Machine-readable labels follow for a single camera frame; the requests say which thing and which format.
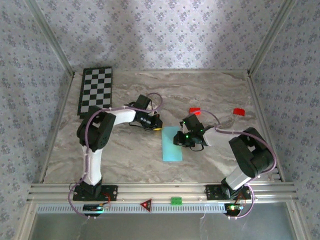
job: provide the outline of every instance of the black bracket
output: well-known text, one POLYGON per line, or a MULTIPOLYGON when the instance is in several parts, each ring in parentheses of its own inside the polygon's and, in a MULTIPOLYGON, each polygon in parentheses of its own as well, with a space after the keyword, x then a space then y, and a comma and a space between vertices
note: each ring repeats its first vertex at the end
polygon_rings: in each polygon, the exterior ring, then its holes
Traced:
POLYGON ((73 201, 98 201, 106 202, 108 201, 108 195, 110 196, 110 201, 116 201, 118 195, 117 185, 102 185, 101 192, 95 197, 86 190, 84 190, 80 185, 76 186, 73 194, 73 201))
MULTIPOLYGON (((251 199, 250 189, 244 186, 240 189, 239 193, 242 193, 246 200, 251 199)), ((223 192, 221 184, 210 184, 205 186, 206 199, 208 201, 213 200, 234 200, 237 196, 228 198, 228 196, 223 192)))

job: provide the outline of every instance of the patterned wallpaper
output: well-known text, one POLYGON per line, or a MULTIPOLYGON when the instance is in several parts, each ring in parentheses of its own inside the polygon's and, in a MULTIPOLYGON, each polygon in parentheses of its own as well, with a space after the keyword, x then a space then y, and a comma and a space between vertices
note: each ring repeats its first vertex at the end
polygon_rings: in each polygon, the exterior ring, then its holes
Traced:
POLYGON ((69 82, 23 1, 0 2, 0 239, 38 180, 69 82))
POLYGON ((37 2, 75 71, 243 70, 283 0, 37 2))
POLYGON ((286 174, 320 239, 320 2, 294 7, 254 81, 286 174))

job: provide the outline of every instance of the floral wallpaper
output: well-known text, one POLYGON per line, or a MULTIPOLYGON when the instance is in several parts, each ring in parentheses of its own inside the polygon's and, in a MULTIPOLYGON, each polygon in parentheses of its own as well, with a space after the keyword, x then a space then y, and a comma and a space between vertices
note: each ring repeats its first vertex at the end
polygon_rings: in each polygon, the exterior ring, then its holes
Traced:
POLYGON ((283 0, 37 0, 75 71, 248 69, 283 0))
POLYGON ((0 2, 0 239, 12 239, 53 136, 67 76, 21 0, 0 2))
POLYGON ((287 181, 320 239, 320 2, 301 0, 254 76, 287 181))

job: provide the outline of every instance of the red block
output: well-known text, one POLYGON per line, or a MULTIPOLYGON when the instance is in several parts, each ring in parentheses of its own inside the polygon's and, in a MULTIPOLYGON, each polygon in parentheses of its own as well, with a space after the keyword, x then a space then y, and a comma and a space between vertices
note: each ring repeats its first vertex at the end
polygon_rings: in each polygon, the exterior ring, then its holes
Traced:
POLYGON ((193 113, 195 111, 198 111, 198 112, 195 113, 195 115, 201 115, 201 112, 199 110, 201 110, 200 107, 190 107, 189 108, 189 113, 191 114, 191 113, 193 113))
POLYGON ((233 109, 233 114, 244 116, 246 115, 246 111, 242 108, 235 108, 233 109))

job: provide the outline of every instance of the light blue paper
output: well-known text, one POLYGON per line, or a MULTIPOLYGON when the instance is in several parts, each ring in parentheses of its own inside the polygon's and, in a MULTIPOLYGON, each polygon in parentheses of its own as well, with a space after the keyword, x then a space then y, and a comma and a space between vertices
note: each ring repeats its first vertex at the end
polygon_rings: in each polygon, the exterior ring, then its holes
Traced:
POLYGON ((182 147, 174 145, 174 136, 180 130, 179 126, 165 126, 162 130, 162 161, 181 162, 182 147))

